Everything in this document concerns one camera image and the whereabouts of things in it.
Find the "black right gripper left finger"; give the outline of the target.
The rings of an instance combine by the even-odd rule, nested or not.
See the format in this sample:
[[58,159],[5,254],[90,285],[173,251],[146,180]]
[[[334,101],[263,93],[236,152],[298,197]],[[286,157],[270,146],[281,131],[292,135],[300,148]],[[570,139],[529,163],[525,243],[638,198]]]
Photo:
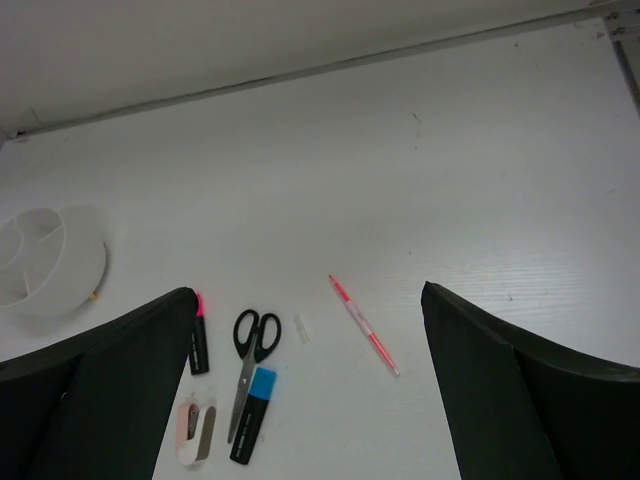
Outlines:
[[181,287],[2,362],[2,478],[151,478],[194,319]]

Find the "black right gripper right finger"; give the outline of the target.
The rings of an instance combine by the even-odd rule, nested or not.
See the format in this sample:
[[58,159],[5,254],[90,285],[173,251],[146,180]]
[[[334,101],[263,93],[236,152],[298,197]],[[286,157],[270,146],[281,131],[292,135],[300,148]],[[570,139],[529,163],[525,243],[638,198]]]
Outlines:
[[421,306],[462,478],[638,478],[638,368],[552,342],[436,283]]

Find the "pink clear pen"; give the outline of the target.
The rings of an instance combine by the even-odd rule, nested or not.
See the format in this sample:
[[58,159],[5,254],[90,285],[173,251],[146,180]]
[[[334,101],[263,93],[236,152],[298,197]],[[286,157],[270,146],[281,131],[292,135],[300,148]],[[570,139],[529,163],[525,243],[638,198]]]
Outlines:
[[376,351],[381,361],[384,363],[393,377],[398,378],[400,376],[400,372],[395,361],[392,359],[390,353],[386,349],[385,345],[381,342],[364,314],[361,312],[359,307],[356,305],[356,303],[353,301],[353,299],[350,297],[341,283],[337,280],[337,278],[333,275],[329,275],[328,278],[332,288],[341,299],[341,301],[345,305],[345,308],[354,319],[356,324],[359,326],[372,348]]

